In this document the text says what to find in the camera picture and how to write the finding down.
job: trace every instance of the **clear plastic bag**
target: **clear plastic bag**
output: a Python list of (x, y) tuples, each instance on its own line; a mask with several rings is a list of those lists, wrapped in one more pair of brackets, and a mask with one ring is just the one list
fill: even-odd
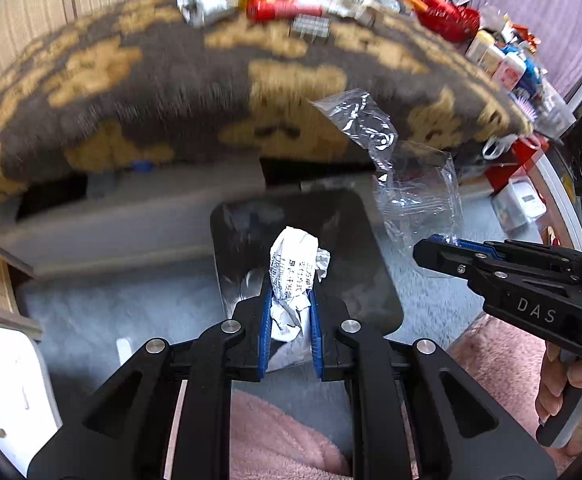
[(313, 103), (346, 136), (369, 152), (376, 167), (374, 197), (389, 238), (416, 269), (413, 246), (439, 234), (462, 235), (462, 204), (449, 153), (398, 140), (385, 114), (363, 89)]

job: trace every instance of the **blue gripper pad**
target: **blue gripper pad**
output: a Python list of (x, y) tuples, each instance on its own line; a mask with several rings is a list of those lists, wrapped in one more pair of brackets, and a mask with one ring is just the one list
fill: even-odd
[[(447, 243), (447, 240), (445, 239), (445, 237), (443, 237), (441, 235), (431, 235), (429, 237), (429, 240), (432, 240), (433, 242), (440, 242), (443, 244)], [(488, 245), (479, 244), (477, 242), (472, 242), (470, 240), (460, 240), (460, 239), (458, 239), (456, 241), (456, 245), (458, 247), (462, 247), (464, 249), (469, 249), (471, 251), (475, 251), (476, 253), (488, 254), (494, 260), (501, 260), (502, 259), (500, 256), (498, 256), (498, 253), (495, 251), (495, 249), (493, 247), (488, 246)]]
[(311, 324), (311, 355), (313, 356), (313, 368), (319, 378), (322, 379), (324, 362), (322, 361), (322, 330), (320, 328), (320, 316), (315, 300), (315, 291), (309, 291), (309, 323)]
[(264, 374), (269, 366), (269, 352), (271, 351), (271, 298), (273, 290), (269, 287), (262, 309), (262, 320), (260, 321), (260, 339), (258, 340), (258, 376), (264, 378)]

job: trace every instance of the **bottle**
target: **bottle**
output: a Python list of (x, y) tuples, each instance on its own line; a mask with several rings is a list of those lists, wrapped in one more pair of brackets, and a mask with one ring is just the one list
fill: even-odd
[(478, 66), (484, 70), (489, 77), (493, 77), (495, 71), (498, 70), (500, 63), (504, 59), (505, 54), (497, 46), (492, 45), (482, 54), (482, 58), (478, 62)]
[(495, 44), (494, 37), (485, 30), (478, 30), (476, 37), (466, 51), (466, 59), (478, 63), (485, 51)]
[(492, 79), (500, 82), (502, 87), (507, 92), (511, 92), (514, 88), (516, 88), (518, 81), (520, 81), (526, 71), (527, 65), (525, 62), (521, 60), (514, 52), (510, 52), (500, 62), (500, 65), (495, 71)]

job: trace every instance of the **human hand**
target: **human hand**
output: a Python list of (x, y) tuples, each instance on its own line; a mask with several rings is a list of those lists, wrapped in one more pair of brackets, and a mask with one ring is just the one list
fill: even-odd
[[(546, 422), (550, 415), (557, 415), (562, 408), (562, 391), (567, 381), (572, 386), (582, 389), (582, 360), (565, 369), (558, 358), (560, 349), (552, 343), (546, 343), (546, 352), (540, 370), (540, 389), (536, 397), (536, 411), (540, 420)], [(564, 448), (567, 455), (576, 455), (582, 451), (582, 422), (574, 432), (569, 444)]]

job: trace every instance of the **silver snack wrapper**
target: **silver snack wrapper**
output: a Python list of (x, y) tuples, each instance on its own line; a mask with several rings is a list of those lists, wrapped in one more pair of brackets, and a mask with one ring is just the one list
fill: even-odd
[(234, 14), (239, 0), (177, 0), (178, 9), (191, 27), (201, 28)]

